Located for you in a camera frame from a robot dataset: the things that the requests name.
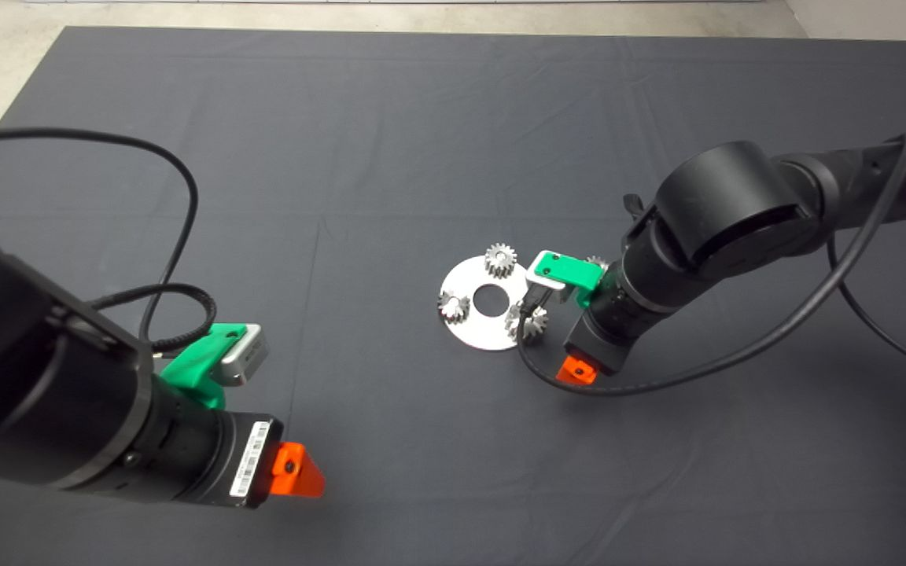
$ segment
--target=concrete floor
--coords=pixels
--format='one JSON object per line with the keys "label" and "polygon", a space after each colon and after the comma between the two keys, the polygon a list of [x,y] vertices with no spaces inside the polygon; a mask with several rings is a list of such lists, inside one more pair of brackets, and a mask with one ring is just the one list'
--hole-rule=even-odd
{"label": "concrete floor", "polygon": [[529,5],[28,4],[0,0],[0,118],[65,25],[739,37],[805,37],[809,32],[815,37],[906,39],[906,0]]}

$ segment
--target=black cable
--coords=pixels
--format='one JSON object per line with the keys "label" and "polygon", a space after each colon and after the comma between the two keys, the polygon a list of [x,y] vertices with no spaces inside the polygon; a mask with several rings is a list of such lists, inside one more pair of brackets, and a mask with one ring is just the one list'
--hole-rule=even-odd
{"label": "black cable", "polygon": [[90,305],[90,308],[96,309],[96,311],[103,311],[105,308],[143,300],[145,297],[155,297],[162,293],[176,293],[197,301],[197,303],[201,305],[201,308],[204,308],[204,322],[196,329],[188,331],[188,333],[154,341],[154,343],[152,343],[152,350],[158,352],[178,350],[179,348],[186,347],[186,345],[193,343],[195,340],[198,340],[198,338],[205,336],[205,334],[208,334],[208,330],[212,328],[212,323],[215,322],[215,300],[212,299],[212,295],[204,292],[204,290],[201,290],[194,285],[188,285],[187,283],[156,283],[154,285],[144,285],[142,287],[135,287],[134,289],[128,289],[127,291],[100,297],[98,300],[87,301],[87,304]]}
{"label": "black cable", "polygon": [[[191,175],[190,169],[176,155],[171,153],[165,147],[156,145],[152,142],[137,139],[120,134],[109,134],[105,132],[94,132],[91,130],[76,130],[69,128],[4,128],[0,130],[0,141],[2,140],[21,140],[21,139],[64,139],[97,142],[112,145],[123,145],[134,147],[143,151],[148,151],[162,157],[169,164],[173,165],[180,176],[184,178],[187,184],[187,194],[190,200],[187,204],[187,214],[184,215],[184,223],[180,226],[180,235],[173,244],[173,251],[170,253],[170,259],[163,268],[163,273],[159,277],[159,283],[165,284],[170,282],[173,270],[180,261],[180,255],[183,254],[184,246],[187,244],[187,237],[190,236],[191,228],[194,226],[194,218],[197,216],[198,209],[198,188],[194,181],[194,175]],[[139,323],[138,336],[140,340],[149,340],[149,326],[152,325],[152,318],[156,312],[156,305],[159,303],[159,297],[162,293],[152,295],[146,304],[145,312],[142,314],[142,320]]]}
{"label": "black cable", "polygon": [[[830,237],[830,240],[827,240],[827,261],[830,262],[831,268],[838,265],[838,250],[837,246],[835,246],[833,236]],[[862,304],[859,304],[859,300],[855,298],[855,295],[852,294],[852,290],[848,288],[848,284],[842,281],[841,285],[838,286],[838,292],[841,293],[841,297],[844,298],[848,306],[852,308],[855,315],[858,316],[862,322],[865,322],[866,326],[869,326],[869,329],[873,331],[876,336],[882,338],[882,340],[885,341],[885,343],[890,344],[891,347],[894,347],[894,350],[906,355],[906,345],[900,344],[896,338],[892,337],[890,333],[885,331],[883,327],[873,320],[869,313],[866,312],[866,309],[862,308]]]}
{"label": "black cable", "polygon": [[[802,304],[796,307],[795,311],[792,311],[790,316],[783,320],[780,325],[771,329],[769,333],[764,334],[764,336],[760,337],[759,340],[754,341],[754,343],[748,344],[747,347],[741,348],[739,351],[734,351],[733,354],[725,355],[723,358],[713,359],[711,362],[702,363],[700,366],[686,369],[680,373],[674,373],[669,377],[651,380],[650,382],[599,388],[573,386],[572,384],[560,382],[560,380],[547,375],[538,368],[536,363],[529,357],[528,352],[526,352],[524,341],[522,340],[519,340],[517,343],[519,357],[522,358],[526,368],[531,370],[533,375],[537,376],[551,387],[569,391],[569,393],[590,395],[591,397],[624,397],[625,395],[638,395],[641,393],[648,393],[649,391],[658,391],[676,386],[677,384],[690,382],[690,380],[700,379],[700,377],[720,372],[722,369],[731,368],[731,366],[736,366],[738,363],[747,361],[747,359],[754,358],[755,355],[761,354],[761,352],[773,347],[774,344],[779,343],[785,336],[788,336],[788,334],[791,334],[792,331],[797,329],[799,325],[802,325],[802,322],[805,322],[809,316],[812,316],[813,312],[816,312],[816,309],[823,304],[823,301],[826,301],[827,297],[830,297],[831,294],[834,293],[834,290],[841,285],[842,281],[845,280],[845,276],[848,275],[848,272],[855,267],[856,261],[862,257],[863,252],[866,251],[866,247],[869,246],[869,241],[873,239],[876,230],[886,218],[886,215],[900,193],[900,189],[904,184],[904,179],[906,179],[906,134],[904,135],[903,149],[901,150],[900,157],[897,159],[897,165],[891,173],[890,178],[887,180],[883,193],[880,193],[880,196],[878,196],[876,200],[876,204],[873,205],[873,208],[869,212],[869,216],[866,218],[866,222],[864,222],[862,228],[859,229],[859,233],[855,236],[855,239],[852,239],[852,243],[849,244],[848,250],[845,250],[841,262],[830,270],[830,273],[828,273],[826,278],[817,285],[816,289],[813,290],[813,293],[810,293],[809,297],[806,297],[806,300],[803,300]],[[526,304],[522,306],[519,318],[521,318],[521,320],[529,318],[535,308],[536,304]]]}

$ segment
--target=orange bracket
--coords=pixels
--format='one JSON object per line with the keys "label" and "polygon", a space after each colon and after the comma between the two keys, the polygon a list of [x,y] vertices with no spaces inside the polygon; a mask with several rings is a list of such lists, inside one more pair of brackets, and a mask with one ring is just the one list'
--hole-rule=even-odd
{"label": "orange bracket", "polygon": [[324,495],[324,474],[297,442],[283,442],[274,456],[271,492],[274,495],[298,495],[319,498]]}
{"label": "orange bracket", "polygon": [[567,384],[589,386],[596,380],[596,368],[583,362],[582,359],[569,355],[568,358],[565,358],[565,363],[562,363],[562,368],[558,370],[558,380]]}

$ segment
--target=screw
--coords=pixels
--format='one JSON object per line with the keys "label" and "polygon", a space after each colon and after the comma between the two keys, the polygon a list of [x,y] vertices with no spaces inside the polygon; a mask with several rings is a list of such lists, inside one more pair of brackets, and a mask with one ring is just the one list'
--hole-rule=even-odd
{"label": "screw", "polygon": [[139,463],[141,459],[142,455],[138,454],[138,452],[128,452],[128,454],[125,454],[125,456],[121,458],[121,463],[125,467],[132,467]]}

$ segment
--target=metal gear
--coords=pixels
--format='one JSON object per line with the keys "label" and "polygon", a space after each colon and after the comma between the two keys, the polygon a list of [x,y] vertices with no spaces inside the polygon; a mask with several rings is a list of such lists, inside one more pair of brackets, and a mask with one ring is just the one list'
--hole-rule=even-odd
{"label": "metal gear", "polygon": [[[521,307],[521,303],[514,304],[506,312],[506,330],[508,330],[510,338],[513,338],[513,340],[517,339],[517,330],[519,329],[519,307]],[[526,319],[526,323],[522,328],[522,339],[524,341],[531,341],[542,336],[543,331],[547,330],[546,309],[540,306],[533,309],[532,315]]]}
{"label": "metal gear", "polygon": [[590,255],[590,257],[586,258],[586,261],[589,263],[595,263],[603,269],[610,267],[610,264],[606,260],[604,260],[604,258],[601,258],[600,255]]}
{"label": "metal gear", "polygon": [[439,307],[439,316],[442,316],[446,322],[462,322],[464,318],[467,318],[467,313],[470,312],[470,298],[457,297],[443,291],[439,295],[437,306]]}
{"label": "metal gear", "polygon": [[508,244],[492,244],[484,254],[484,268],[499,279],[513,273],[515,261],[517,254]]}

